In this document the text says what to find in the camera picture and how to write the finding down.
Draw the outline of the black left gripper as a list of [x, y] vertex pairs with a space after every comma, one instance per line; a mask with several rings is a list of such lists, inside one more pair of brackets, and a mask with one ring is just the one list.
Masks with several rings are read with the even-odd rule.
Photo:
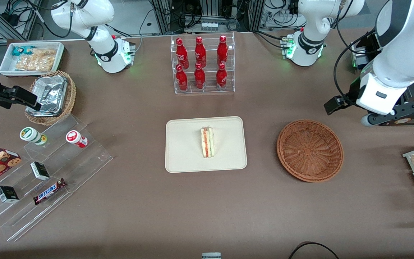
[[[324, 104], [325, 112], [327, 116], [332, 115], [338, 110], [349, 108], [352, 105], [357, 105], [356, 101], [359, 96], [359, 90], [361, 88], [361, 78], [357, 77], [349, 87], [349, 99], [342, 96], [332, 97]], [[368, 115], [368, 125], [379, 125], [391, 120], [398, 120], [404, 116], [408, 116], [414, 113], [414, 102], [406, 102], [400, 105], [395, 105], [393, 109], [386, 115], [380, 115], [376, 113], [370, 113]]]

